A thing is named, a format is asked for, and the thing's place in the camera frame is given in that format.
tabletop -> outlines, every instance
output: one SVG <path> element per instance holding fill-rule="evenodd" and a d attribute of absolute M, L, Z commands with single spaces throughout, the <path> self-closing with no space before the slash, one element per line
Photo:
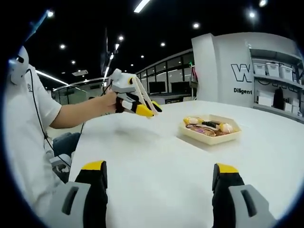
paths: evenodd
<path fill-rule="evenodd" d="M 233 165 L 281 218 L 295 201 L 304 179 L 304 124 L 241 106 L 190 101 L 163 105 L 147 119 L 123 113 L 88 121 L 74 154 L 70 181 L 88 162 L 105 160 L 110 228 L 210 228 L 215 163 Z M 238 140 L 208 146 L 182 136 L 188 115 L 234 119 Z"/>

